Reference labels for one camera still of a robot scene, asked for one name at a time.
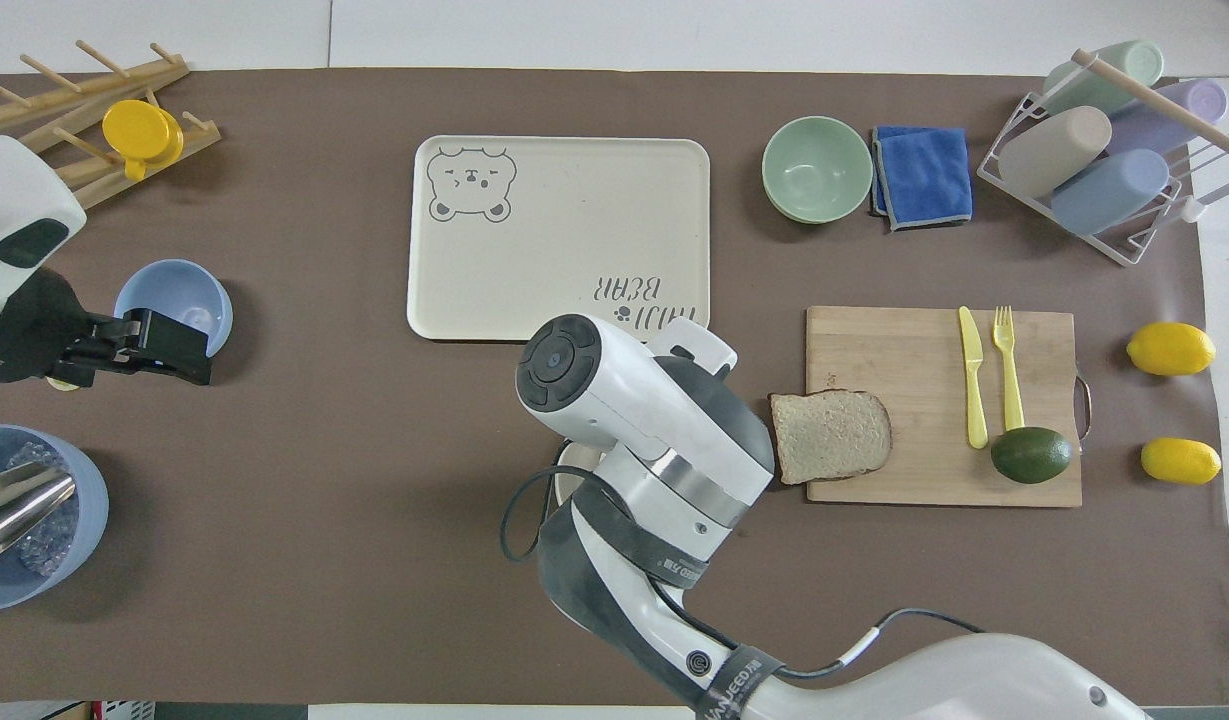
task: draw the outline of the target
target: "black cable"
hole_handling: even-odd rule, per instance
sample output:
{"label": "black cable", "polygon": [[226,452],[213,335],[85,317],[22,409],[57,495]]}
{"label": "black cable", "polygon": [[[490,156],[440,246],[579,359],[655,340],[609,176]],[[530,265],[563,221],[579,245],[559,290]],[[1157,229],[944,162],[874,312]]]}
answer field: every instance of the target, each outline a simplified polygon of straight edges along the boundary
{"label": "black cable", "polygon": [[732,641],[732,639],[729,639],[729,636],[725,635],[725,633],[721,633],[717,628],[713,628],[713,625],[709,625],[701,619],[697,619],[694,616],[687,612],[685,607],[681,607],[681,605],[678,605],[677,601],[673,601],[672,597],[669,596],[669,592],[666,592],[665,589],[662,589],[662,585],[659,584],[658,579],[646,575],[645,580],[649,580],[650,587],[654,589],[654,593],[659,596],[659,600],[661,600],[664,605],[666,605],[669,609],[671,609],[677,616],[677,618],[680,618],[686,625],[691,625],[691,628],[698,630],[702,634],[705,634],[710,639],[714,639],[714,641],[723,644],[723,646],[728,648],[728,650],[734,650],[735,648],[737,648],[737,643]]}
{"label": "black cable", "polygon": [[[882,617],[882,619],[876,620],[876,623],[871,625],[871,628],[876,633],[876,636],[879,636],[880,633],[882,633],[886,625],[889,625],[890,623],[892,623],[892,620],[896,620],[897,618],[902,618],[902,616],[925,616],[925,618],[935,618],[939,620],[945,620],[946,623],[951,623],[957,628],[968,630],[971,633],[986,633],[986,630],[983,628],[980,628],[980,625],[966,623],[966,620],[961,620],[960,618],[954,618],[954,616],[949,616],[946,614],[946,612],[939,612],[938,609],[925,609],[925,607],[901,607],[901,609],[891,609],[890,612],[887,612],[887,614]],[[864,646],[864,651],[866,651],[866,648],[870,646],[871,641],[866,643],[866,646]],[[844,666],[847,666],[852,661],[853,659],[850,661],[842,661],[841,659],[837,659],[830,662],[830,665],[819,667],[819,670],[791,670],[791,667],[779,667],[778,670],[774,671],[774,675],[780,676],[780,678],[783,679],[820,679],[820,678],[826,678],[826,676],[828,675],[837,673],[837,671],[843,670]]]}
{"label": "black cable", "polygon": [[[576,475],[585,480],[591,480],[591,483],[595,483],[596,487],[601,488],[601,491],[603,491],[606,496],[610,496],[610,501],[613,503],[614,506],[623,512],[623,515],[627,515],[628,518],[630,518],[632,514],[630,510],[628,510],[627,507],[627,503],[623,503],[623,498],[619,498],[618,493],[612,487],[610,487],[610,483],[605,482],[605,478],[601,478],[596,473],[592,473],[591,471],[587,471],[585,468],[574,468],[574,466],[569,464],[558,464],[558,462],[560,462],[560,456],[565,452],[565,448],[569,447],[571,442],[573,441],[570,441],[569,437],[565,437],[565,441],[560,444],[560,447],[556,448],[556,457],[553,458],[553,464],[551,466],[551,468],[537,471],[537,473],[530,475],[530,478],[527,478],[526,482],[521,483],[521,487],[517,488],[517,491],[512,493],[512,500],[508,501],[508,507],[503,511],[503,520],[499,521],[499,550],[503,550],[503,555],[508,560],[526,562],[527,559],[530,559],[530,557],[533,555],[535,550],[537,550],[538,534],[542,532],[542,523],[547,521],[547,515],[551,514],[551,496],[553,496],[553,491],[556,489],[556,475],[568,474],[568,475]],[[517,503],[521,501],[521,496],[524,496],[524,494],[531,487],[533,487],[535,483],[542,479],[547,479],[547,488],[544,491],[544,496],[542,498],[542,514],[538,516],[538,527],[535,528],[535,536],[530,541],[530,547],[527,547],[526,550],[521,553],[521,555],[517,555],[517,553],[512,552],[512,548],[508,547],[508,521],[512,520],[512,512],[515,512],[515,509],[517,509]]]}
{"label": "black cable", "polygon": [[573,446],[573,445],[574,445],[574,441],[571,441],[571,439],[569,439],[569,437],[563,439],[563,441],[560,441],[560,445],[558,447],[556,447],[556,455],[551,456],[551,463],[552,464],[560,464],[560,456],[563,456],[565,453],[565,448],[567,447]]}
{"label": "black cable", "polygon": [[986,630],[980,628],[980,625],[966,623],[966,620],[961,620],[960,618],[954,618],[954,616],[949,616],[946,612],[925,609],[925,607],[901,607],[901,609],[891,609],[882,619],[876,620],[876,624],[873,625],[873,628],[884,630],[885,625],[896,618],[901,618],[901,616],[925,616],[925,618],[938,618],[939,620],[944,620],[944,623],[951,623],[957,628],[961,628],[962,630],[971,633],[986,633]]}

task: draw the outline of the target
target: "dish rack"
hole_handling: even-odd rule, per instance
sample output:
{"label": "dish rack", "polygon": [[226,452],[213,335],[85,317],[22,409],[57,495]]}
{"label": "dish rack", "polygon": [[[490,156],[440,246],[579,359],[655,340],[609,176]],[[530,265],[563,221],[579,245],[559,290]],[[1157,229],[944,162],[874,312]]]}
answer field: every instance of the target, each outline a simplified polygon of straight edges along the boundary
{"label": "dish rack", "polygon": [[[111,72],[74,82],[53,72],[38,60],[28,55],[20,55],[18,58],[28,68],[42,74],[43,77],[48,77],[58,87],[44,91],[42,95],[23,97],[0,86],[0,96],[7,101],[0,104],[0,133],[26,127],[26,123],[34,124],[53,118],[20,135],[18,141],[38,155],[59,143],[70,143],[88,155],[88,158],[55,167],[55,173],[73,190],[80,206],[88,210],[100,202],[114,197],[116,193],[129,190],[130,187],[134,187],[135,181],[125,177],[124,161],[120,160],[119,154],[76,138],[75,133],[97,127],[107,109],[119,100],[146,100],[149,104],[156,104],[160,108],[156,91],[186,77],[190,70],[183,55],[170,54],[156,42],[149,47],[151,47],[152,53],[160,55],[160,59],[134,68],[123,68],[107,55],[95,50],[85,41],[76,41],[76,47]],[[184,111],[183,118],[190,123],[190,127],[186,128],[183,133],[183,152],[178,160],[175,160],[175,163],[179,163],[183,158],[222,140],[215,122],[199,119],[188,111]],[[162,168],[149,170],[147,176],[151,177],[160,170]]]}
{"label": "dish rack", "polygon": [[1208,141],[1208,145],[1191,152],[1186,158],[1172,161],[1170,163],[1170,182],[1143,209],[1129,215],[1129,217],[1113,225],[1111,229],[1106,229],[1106,231],[1077,236],[1093,246],[1094,249],[1102,252],[1104,256],[1127,268],[1127,265],[1138,264],[1143,259],[1148,245],[1150,245],[1152,238],[1158,231],[1174,222],[1180,222],[1180,220],[1182,222],[1196,222],[1208,205],[1229,195],[1229,182],[1203,197],[1195,197],[1191,193],[1185,195],[1182,193],[1186,179],[1196,170],[1203,168],[1206,165],[1214,163],[1214,161],[1229,155],[1229,133],[1222,131],[1202,118],[1190,113],[1182,106],[1175,104],[1168,97],[1127,76],[1121,70],[1112,68],[1106,61],[1099,60],[1097,55],[1093,53],[1077,50],[1077,53],[1072,54],[1072,60],[1079,68],[1072,70],[1058,85],[1050,88],[1050,92],[1046,95],[1029,92],[1024,100],[1018,102],[1010,120],[1000,129],[1000,135],[992,143],[992,147],[984,156],[983,163],[980,163],[978,177],[999,187],[1008,195],[1013,197],[1013,199],[1039,211],[1045,217],[1054,220],[1056,224],[1058,222],[1053,211],[1050,210],[1047,199],[1034,199],[1034,197],[1023,195],[1023,193],[1015,192],[1004,182],[1000,177],[999,152],[1013,138],[1020,136],[1029,128],[1040,123],[1040,120],[1048,118],[1050,114],[1043,108],[1045,102],[1062,91],[1074,79],[1080,77],[1082,72],[1097,74],[1099,77],[1106,79],[1113,86],[1129,92],[1136,100],[1139,100],[1143,104],[1148,104],[1149,108],[1163,113],[1168,118],[1182,124],[1182,127],[1187,127],[1191,131],[1198,133],[1198,136]]}

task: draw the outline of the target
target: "yellow cup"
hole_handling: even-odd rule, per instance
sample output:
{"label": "yellow cup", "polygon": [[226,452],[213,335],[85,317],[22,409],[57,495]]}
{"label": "yellow cup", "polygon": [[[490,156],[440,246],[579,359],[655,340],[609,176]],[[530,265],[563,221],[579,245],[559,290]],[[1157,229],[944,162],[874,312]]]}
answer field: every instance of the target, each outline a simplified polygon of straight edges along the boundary
{"label": "yellow cup", "polygon": [[183,128],[175,115],[141,100],[122,100],[103,115],[103,138],[125,160],[125,177],[134,182],[147,170],[173,163],[183,154]]}

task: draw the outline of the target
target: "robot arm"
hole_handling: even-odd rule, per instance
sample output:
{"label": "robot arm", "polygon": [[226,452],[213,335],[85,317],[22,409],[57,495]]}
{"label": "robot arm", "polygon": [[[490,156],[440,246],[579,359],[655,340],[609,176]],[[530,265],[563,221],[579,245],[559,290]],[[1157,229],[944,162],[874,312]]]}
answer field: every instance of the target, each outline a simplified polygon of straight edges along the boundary
{"label": "robot arm", "polygon": [[210,382],[206,337],[156,311],[85,313],[61,275],[42,268],[85,225],[55,171],[0,136],[0,383],[52,377],[93,382],[95,370],[170,374]]}
{"label": "robot arm", "polygon": [[85,225],[85,210],[49,165],[0,136],[0,313],[23,283]]}
{"label": "robot arm", "polygon": [[[552,319],[527,343],[522,405],[606,452],[592,473],[578,471],[585,482],[540,531],[540,577],[563,614],[704,720],[1145,720],[1089,671],[1025,638],[962,636],[855,682],[805,689],[780,679],[769,655],[688,618],[686,589],[774,471],[764,424],[724,388],[736,361],[681,318],[646,346],[586,315]],[[737,504],[729,515],[717,491]]]}

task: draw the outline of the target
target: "white table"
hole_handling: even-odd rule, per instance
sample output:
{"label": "white table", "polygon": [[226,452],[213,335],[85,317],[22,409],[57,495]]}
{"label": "white table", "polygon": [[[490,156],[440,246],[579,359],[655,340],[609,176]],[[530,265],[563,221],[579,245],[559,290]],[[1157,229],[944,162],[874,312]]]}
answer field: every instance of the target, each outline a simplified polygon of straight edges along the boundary
{"label": "white table", "polygon": [[[20,0],[0,2],[0,72],[29,72],[20,53],[59,72],[98,70],[84,38],[125,64],[147,43],[194,69],[594,68],[951,72],[1039,76],[1077,47],[1145,37],[1172,76],[1223,79],[1229,93],[1229,0]],[[1223,124],[1229,129],[1228,120]],[[1196,179],[1217,187],[1229,163]],[[1229,517],[1229,200],[1200,222],[1207,331]],[[1091,251],[1091,260],[1102,260]],[[825,648],[825,657],[839,650]],[[509,720],[576,716],[565,708],[313,706],[316,720]],[[683,708],[584,708],[584,718],[689,718]]]}

